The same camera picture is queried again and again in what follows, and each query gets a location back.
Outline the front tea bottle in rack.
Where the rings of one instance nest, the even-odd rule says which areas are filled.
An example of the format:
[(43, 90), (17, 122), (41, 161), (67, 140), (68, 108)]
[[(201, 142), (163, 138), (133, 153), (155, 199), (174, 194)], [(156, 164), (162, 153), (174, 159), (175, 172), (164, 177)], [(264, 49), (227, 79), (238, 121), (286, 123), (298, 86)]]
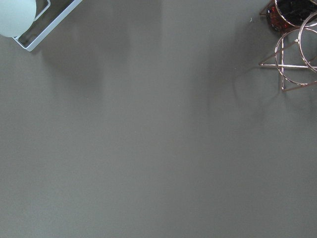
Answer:
[(274, 31), (286, 33), (299, 28), (316, 11), (316, 0), (271, 0), (265, 15)]

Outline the mint green cup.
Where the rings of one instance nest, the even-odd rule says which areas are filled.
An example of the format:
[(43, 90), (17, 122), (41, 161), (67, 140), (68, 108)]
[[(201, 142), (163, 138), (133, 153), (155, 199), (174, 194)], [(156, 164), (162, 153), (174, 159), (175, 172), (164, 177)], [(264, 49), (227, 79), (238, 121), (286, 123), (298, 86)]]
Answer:
[(36, 10), (35, 0), (1, 0), (0, 34), (5, 37), (22, 35), (32, 25)]

